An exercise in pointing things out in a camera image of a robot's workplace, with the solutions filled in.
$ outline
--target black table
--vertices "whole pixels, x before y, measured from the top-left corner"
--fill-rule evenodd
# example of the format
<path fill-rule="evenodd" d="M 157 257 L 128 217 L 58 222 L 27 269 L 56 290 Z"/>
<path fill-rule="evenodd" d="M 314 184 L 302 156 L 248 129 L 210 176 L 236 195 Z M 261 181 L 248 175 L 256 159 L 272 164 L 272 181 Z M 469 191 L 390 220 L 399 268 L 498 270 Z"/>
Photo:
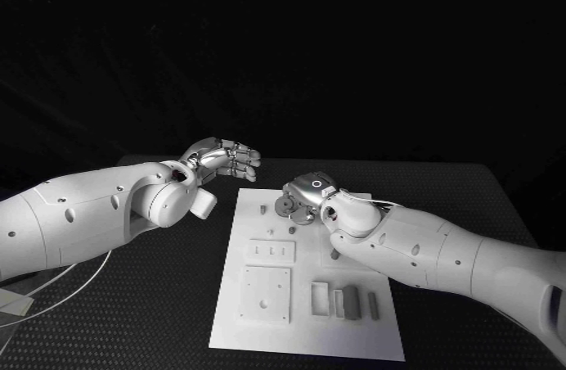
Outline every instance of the black table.
<path fill-rule="evenodd" d="M 174 160 L 125 156 L 120 165 Z M 0 368 L 563 368 L 534 336 L 464 296 L 390 281 L 406 363 L 207 348 L 230 238 L 238 189 L 281 188 L 321 170 L 351 192 L 426 210 L 480 235 L 536 246 L 482 165 L 264 159 L 259 179 L 219 177 L 206 189 L 219 203 L 207 220 L 187 215 L 145 232 L 112 254 L 88 289 L 26 322 Z M 101 257 L 45 290 L 35 311 L 88 280 Z"/>

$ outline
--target white board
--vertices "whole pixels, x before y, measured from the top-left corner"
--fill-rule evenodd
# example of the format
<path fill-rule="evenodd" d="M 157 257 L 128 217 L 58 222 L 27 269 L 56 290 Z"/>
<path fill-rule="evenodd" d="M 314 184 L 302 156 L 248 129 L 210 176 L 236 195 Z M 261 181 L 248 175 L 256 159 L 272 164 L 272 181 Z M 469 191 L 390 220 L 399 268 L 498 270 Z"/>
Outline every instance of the white board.
<path fill-rule="evenodd" d="M 279 217 L 274 204 L 281 195 L 281 190 L 239 190 L 209 347 L 405 361 L 387 278 L 356 264 L 323 267 L 323 223 L 317 220 L 310 226 L 297 226 Z M 261 214 L 261 205 L 266 205 L 265 214 Z M 289 227 L 297 228 L 294 234 L 289 234 Z M 249 259 L 249 240 L 292 241 L 295 263 L 276 265 Z M 289 269 L 288 323 L 242 319 L 245 266 Z M 328 284 L 328 317 L 311 315 L 312 282 Z M 347 285 L 356 285 L 360 292 L 361 319 L 356 321 L 336 317 L 334 290 Z M 377 321 L 372 319 L 369 292 L 377 297 Z"/>

